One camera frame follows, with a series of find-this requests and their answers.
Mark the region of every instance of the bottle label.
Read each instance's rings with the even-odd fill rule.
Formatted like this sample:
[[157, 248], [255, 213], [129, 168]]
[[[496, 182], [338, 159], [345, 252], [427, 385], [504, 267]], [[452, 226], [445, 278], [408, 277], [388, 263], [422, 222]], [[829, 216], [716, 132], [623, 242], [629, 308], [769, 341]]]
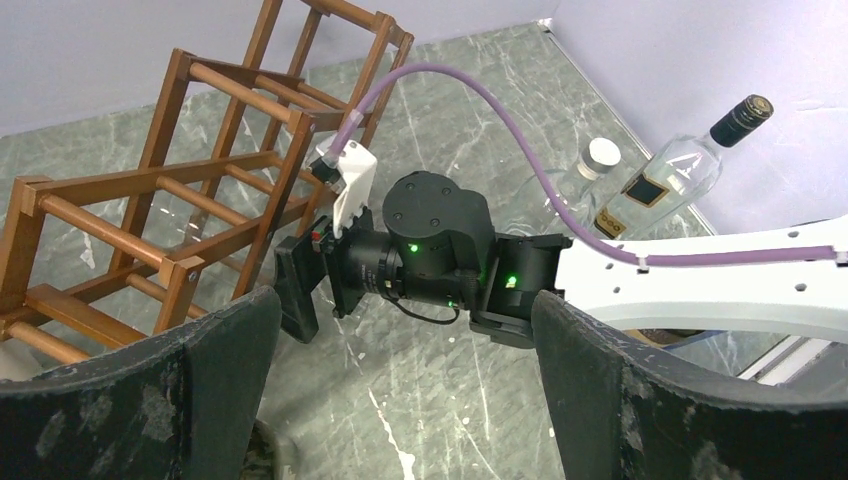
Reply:
[[595, 228], [601, 231], [610, 240], [615, 240], [616, 237], [624, 233], [627, 227], [624, 226], [617, 218], [612, 216], [606, 207], [598, 212], [595, 217]]
[[621, 190], [625, 196], [644, 207], [651, 208], [668, 193], [668, 187], [645, 176], [644, 169]]

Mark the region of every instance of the clear glass bottle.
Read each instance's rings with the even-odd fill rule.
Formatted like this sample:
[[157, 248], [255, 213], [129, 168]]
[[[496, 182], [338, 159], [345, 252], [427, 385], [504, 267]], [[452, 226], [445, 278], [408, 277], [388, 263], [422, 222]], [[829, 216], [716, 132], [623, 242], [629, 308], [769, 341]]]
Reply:
[[659, 222], [709, 192], [721, 175], [723, 153], [773, 112], [766, 98], [750, 95], [706, 135], [672, 138], [598, 211], [590, 231], [598, 238], [643, 238]]
[[[614, 181], [613, 176], [610, 175], [611, 172], [612, 170], [592, 182], [583, 194], [580, 195], [580, 199], [569, 205], [568, 212], [582, 227], [588, 229], [595, 220], [595, 214], [615, 194], [618, 185], [610, 183]], [[560, 233], [565, 236], [574, 236], [574, 232], [568, 228], [568, 225], [558, 215], [551, 220], [551, 223], [542, 233]]]
[[[545, 174], [557, 189], [557, 198], [571, 211], [581, 203], [592, 184], [612, 170], [621, 161], [618, 147], [606, 138], [595, 138], [583, 150], [580, 157], [567, 170], [546, 170]], [[543, 233], [555, 233], [557, 222], [562, 223], [551, 200], [542, 190], [535, 175], [528, 178], [518, 189], [512, 203], [504, 210], [500, 220], [495, 222], [498, 232], [518, 236], [533, 236]]]

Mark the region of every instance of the marble floor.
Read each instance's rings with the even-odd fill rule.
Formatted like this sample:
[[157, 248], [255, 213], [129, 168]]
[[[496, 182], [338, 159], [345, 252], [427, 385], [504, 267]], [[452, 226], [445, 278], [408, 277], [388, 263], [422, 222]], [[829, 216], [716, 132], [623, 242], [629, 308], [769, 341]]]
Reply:
[[[384, 59], [384, 68], [391, 54]], [[417, 46], [410, 62], [459, 67], [506, 105], [548, 168], [565, 168], [589, 140], [604, 136], [622, 150], [624, 166], [611, 182], [623, 183], [645, 157], [580, 73], [537, 25], [524, 25]], [[339, 97], [353, 86], [361, 62], [316, 68], [309, 83]], [[226, 105], [218, 93], [187, 99], [169, 162], [208, 157]], [[152, 107], [0, 138], [0, 191], [18, 175], [66, 178], [135, 168]], [[253, 151], [266, 120], [249, 110], [234, 153]], [[288, 138], [280, 137], [285, 148]], [[458, 82], [419, 74], [398, 83], [373, 142], [380, 167], [372, 191], [375, 219], [393, 182], [414, 170], [450, 175], [483, 193], [493, 214], [511, 201], [531, 175], [514, 140], [480, 98]], [[262, 195], [225, 181], [219, 198], [256, 216]], [[8, 196], [0, 198], [5, 215]], [[118, 224], [124, 201], [89, 207]], [[183, 238], [189, 207], [157, 193], [146, 238], [173, 245]], [[377, 221], [381, 228], [382, 221]], [[210, 232], [222, 228], [213, 225]], [[281, 231], [277, 241], [290, 229]], [[691, 212], [662, 225], [652, 237], [705, 235]], [[111, 249], [50, 219], [32, 284], [64, 288], [101, 273]], [[272, 274], [266, 262], [265, 274]], [[218, 308], [229, 298], [234, 272], [204, 271], [196, 303]], [[560, 478], [556, 449], [533, 351], [489, 343], [466, 322], [448, 327], [401, 314], [379, 298], [366, 298], [354, 315], [330, 314], [328, 286], [313, 294], [321, 331], [309, 345], [281, 337], [259, 416], [294, 439], [298, 478]], [[152, 330], [158, 304], [125, 291], [95, 304], [142, 331]], [[445, 315], [438, 307], [419, 313]], [[102, 347], [60, 325], [57, 335], [92, 353]], [[724, 333], [675, 352], [707, 368], [736, 374], [769, 348], [776, 336]], [[40, 357], [49, 365], [49, 359]]]

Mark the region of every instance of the black bottle cap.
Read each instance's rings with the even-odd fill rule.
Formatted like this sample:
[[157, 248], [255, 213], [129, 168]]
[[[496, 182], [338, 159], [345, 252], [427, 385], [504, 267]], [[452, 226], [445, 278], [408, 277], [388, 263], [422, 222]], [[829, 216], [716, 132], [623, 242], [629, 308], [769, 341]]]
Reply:
[[765, 123], [772, 113], [774, 107], [765, 97], [749, 95], [713, 125], [710, 136], [722, 147], [732, 147]]

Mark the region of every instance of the white wall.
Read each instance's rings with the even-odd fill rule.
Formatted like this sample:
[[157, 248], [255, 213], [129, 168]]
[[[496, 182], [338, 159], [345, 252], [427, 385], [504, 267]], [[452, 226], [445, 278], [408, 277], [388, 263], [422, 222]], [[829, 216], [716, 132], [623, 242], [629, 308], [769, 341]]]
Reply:
[[[0, 137], [153, 103], [170, 51], [240, 63], [261, 0], [0, 1]], [[416, 44], [550, 17], [558, 0], [354, 0]], [[285, 71], [307, 7], [283, 4], [263, 67]], [[310, 65], [365, 56], [373, 36], [324, 19]]]
[[848, 2], [563, 0], [553, 30], [652, 151], [772, 100], [698, 203], [719, 232], [848, 213]]

